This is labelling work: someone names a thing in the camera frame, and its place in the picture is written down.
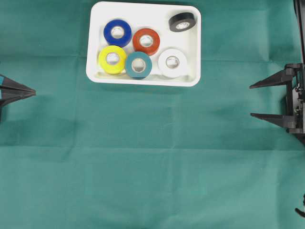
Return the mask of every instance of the green cloth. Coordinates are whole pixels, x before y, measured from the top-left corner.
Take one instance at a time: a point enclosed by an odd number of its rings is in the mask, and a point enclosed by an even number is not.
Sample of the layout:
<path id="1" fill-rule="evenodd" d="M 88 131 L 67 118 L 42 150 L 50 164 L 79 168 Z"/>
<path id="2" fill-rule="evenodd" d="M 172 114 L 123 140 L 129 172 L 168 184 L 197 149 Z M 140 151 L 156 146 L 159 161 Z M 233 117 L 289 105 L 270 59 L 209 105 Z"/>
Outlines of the green cloth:
<path id="1" fill-rule="evenodd" d="M 91 82 L 95 3 L 1 0 L 0 73 L 37 96 L 3 109 L 0 228 L 302 228 L 304 146 L 250 116 L 285 87 L 248 89 L 300 62 L 293 1 L 164 1 L 202 14 L 192 88 Z"/>

